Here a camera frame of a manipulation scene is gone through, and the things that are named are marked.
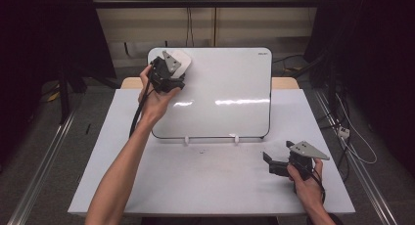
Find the electrical outlet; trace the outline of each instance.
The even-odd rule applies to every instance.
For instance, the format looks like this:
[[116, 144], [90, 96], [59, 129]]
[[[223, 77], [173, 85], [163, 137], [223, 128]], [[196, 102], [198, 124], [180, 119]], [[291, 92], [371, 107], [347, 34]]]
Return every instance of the electrical outlet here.
[[350, 130], [346, 129], [342, 126], [339, 126], [338, 129], [338, 136], [339, 137], [343, 137], [345, 140], [348, 138], [348, 136], [350, 136]]

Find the white table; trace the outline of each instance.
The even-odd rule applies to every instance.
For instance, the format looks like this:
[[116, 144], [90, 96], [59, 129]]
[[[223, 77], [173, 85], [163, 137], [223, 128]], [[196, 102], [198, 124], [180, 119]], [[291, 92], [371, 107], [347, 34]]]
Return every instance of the white table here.
[[[139, 90], [117, 90], [69, 213], [85, 215], [104, 173], [128, 138]], [[273, 90], [269, 134], [261, 141], [162, 142], [151, 136], [125, 213], [153, 216], [304, 213], [293, 183], [268, 173], [267, 152], [287, 161], [285, 142], [305, 140], [331, 157], [302, 90]], [[355, 212], [332, 160], [324, 161], [325, 207]]]

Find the gray floor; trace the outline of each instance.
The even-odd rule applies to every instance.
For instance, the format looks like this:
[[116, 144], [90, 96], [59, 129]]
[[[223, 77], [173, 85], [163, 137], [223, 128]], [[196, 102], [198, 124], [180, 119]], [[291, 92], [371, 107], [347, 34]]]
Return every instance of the gray floor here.
[[[287, 67], [300, 67], [301, 65], [301, 61], [296, 61], [294, 65], [290, 65], [290, 61], [286, 62]], [[138, 74], [139, 68], [118, 68], [117, 73], [119, 75], [117, 81], [121, 81], [126, 76]], [[275, 64], [273, 75], [277, 76], [281, 73], [282, 64]], [[72, 98], [81, 96], [80, 108], [76, 112], [68, 136], [57, 154], [26, 224], [82, 224], [84, 221], [79, 216], [68, 214], [67, 210], [114, 95], [114, 90], [95, 81], [87, 79], [87, 83], [89, 87], [85, 94], [71, 94]], [[299, 85], [304, 90], [315, 117], [324, 116], [314, 90], [309, 87], [306, 75], [299, 79]], [[353, 125], [372, 145], [378, 156], [377, 163], [366, 165], [367, 170], [390, 205], [398, 224], [414, 224], [414, 178], [391, 156], [382, 138], [370, 130], [370, 123], [361, 113], [359, 106], [352, 101], [352, 97], [348, 101]], [[9, 221], [58, 129], [59, 120], [59, 100], [40, 103], [31, 123], [30, 131], [22, 139], [17, 151], [0, 174], [0, 224], [6, 224]], [[328, 125], [328, 122], [323, 121], [320, 125]], [[324, 129], [322, 134], [333, 159], [338, 160], [342, 150], [333, 130]], [[370, 159], [372, 155], [364, 143], [359, 140], [355, 133], [352, 132], [351, 136], [352, 144], [359, 154], [363, 158]], [[345, 162], [341, 167], [341, 171], [346, 171]], [[357, 212], [341, 215], [340, 217], [344, 223], [382, 224], [352, 168], [346, 180], [346, 188]], [[283, 225], [305, 224], [305, 217], [282, 216], [279, 217], [279, 221]], [[122, 221], [122, 224], [140, 224], [140, 218], [127, 217]]]

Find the metal rail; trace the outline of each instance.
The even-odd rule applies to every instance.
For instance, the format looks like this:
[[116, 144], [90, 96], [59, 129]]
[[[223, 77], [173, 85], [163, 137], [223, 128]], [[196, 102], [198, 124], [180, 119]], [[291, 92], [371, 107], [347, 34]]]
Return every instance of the metal rail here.
[[[330, 124], [334, 125], [336, 122], [333, 119], [333, 117], [330, 115], [330, 110], [327, 107], [328, 100], [326, 96], [323, 94], [323, 92], [315, 91], [315, 96], [321, 106], [321, 109], [324, 111], [324, 113], [328, 116], [328, 120]], [[335, 135], [337, 136], [337, 131], [335, 128], [333, 128]], [[341, 139], [342, 148], [343, 150], [346, 148], [346, 142], [345, 140]], [[353, 151], [355, 151], [352, 144], [348, 145]], [[392, 224], [398, 224], [396, 219], [393, 216], [392, 210], [388, 204], [388, 202], [385, 200], [385, 197], [379, 190], [378, 186], [376, 186], [375, 182], [373, 181], [372, 177], [370, 176], [369, 172], [367, 171], [364, 163], [358, 159], [356, 159], [349, 151], [346, 152], [346, 157], [348, 158], [348, 161], [355, 171], [357, 177], [359, 178], [360, 183], [363, 186], [363, 189], [365, 190], [370, 202], [372, 203], [373, 207], [375, 208], [376, 212], [378, 213], [379, 218], [382, 221], [382, 224], [385, 225], [392, 225]]]
[[36, 202], [37, 196], [43, 187], [43, 184], [52, 168], [53, 162], [55, 161], [56, 155], [59, 152], [62, 144], [64, 143], [65, 137], [68, 134], [70, 126], [72, 124], [76, 110], [79, 108], [81, 103], [80, 95], [74, 99], [73, 109], [69, 113], [67, 120], [58, 127], [52, 143], [49, 145], [48, 151], [43, 157], [42, 162], [36, 170], [33, 178], [31, 179], [28, 187], [24, 191], [24, 194], [19, 201], [15, 211], [13, 212], [8, 225], [23, 225], [25, 224], [31, 209]]
[[122, 8], [316, 8], [335, 7], [344, 0], [96, 0], [94, 2], [51, 0], [42, 7]]

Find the person's left hand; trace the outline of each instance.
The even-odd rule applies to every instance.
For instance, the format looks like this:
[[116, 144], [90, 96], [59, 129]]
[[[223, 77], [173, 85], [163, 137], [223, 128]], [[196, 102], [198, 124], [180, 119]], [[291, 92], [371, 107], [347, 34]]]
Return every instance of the person's left hand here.
[[[149, 81], [149, 77], [147, 74], [149, 73], [152, 67], [148, 65], [144, 70], [140, 73], [140, 79], [143, 82], [143, 89], [140, 92], [140, 96], [138, 98], [138, 102], [141, 102], [144, 96], [145, 87]], [[156, 124], [165, 114], [167, 111], [168, 102], [180, 92], [180, 88], [176, 87], [172, 89], [168, 93], [160, 92], [157, 93], [153, 90], [154, 87], [150, 83], [149, 91], [150, 94], [147, 98], [146, 104], [144, 104], [141, 119], [148, 120], [153, 124]]]

